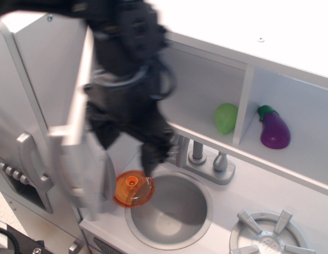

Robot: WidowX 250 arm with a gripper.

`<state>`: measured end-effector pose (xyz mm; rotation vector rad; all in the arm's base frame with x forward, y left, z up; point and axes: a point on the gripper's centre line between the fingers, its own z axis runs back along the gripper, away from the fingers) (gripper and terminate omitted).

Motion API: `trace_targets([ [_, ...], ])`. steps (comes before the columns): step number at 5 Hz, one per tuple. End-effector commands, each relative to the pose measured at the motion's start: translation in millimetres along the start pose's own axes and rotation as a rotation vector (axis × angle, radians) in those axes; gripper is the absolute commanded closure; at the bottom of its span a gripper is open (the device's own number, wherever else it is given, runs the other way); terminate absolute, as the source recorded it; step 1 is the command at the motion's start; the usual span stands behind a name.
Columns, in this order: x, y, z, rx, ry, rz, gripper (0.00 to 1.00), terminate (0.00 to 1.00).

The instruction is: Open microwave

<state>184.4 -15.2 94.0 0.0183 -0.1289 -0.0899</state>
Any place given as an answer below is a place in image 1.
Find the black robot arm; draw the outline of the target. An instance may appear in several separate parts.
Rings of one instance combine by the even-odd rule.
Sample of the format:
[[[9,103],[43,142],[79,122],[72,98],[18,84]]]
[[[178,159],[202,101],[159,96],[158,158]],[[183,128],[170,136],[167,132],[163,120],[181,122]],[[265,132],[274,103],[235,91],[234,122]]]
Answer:
[[[177,82],[159,53],[166,29],[144,1],[0,1],[0,17],[14,11],[55,13],[82,19],[93,32],[95,67],[86,119],[107,149],[121,132],[142,142],[146,176],[172,148],[174,132],[158,110]]]

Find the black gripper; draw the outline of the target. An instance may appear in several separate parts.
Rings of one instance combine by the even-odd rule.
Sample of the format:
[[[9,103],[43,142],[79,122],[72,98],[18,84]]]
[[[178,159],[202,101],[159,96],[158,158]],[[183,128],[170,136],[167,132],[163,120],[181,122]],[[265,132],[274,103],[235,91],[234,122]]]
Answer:
[[[107,150],[125,132],[143,143],[141,164],[146,177],[168,157],[172,128],[159,112],[159,79],[142,78],[120,85],[97,79],[84,86],[87,118]]]

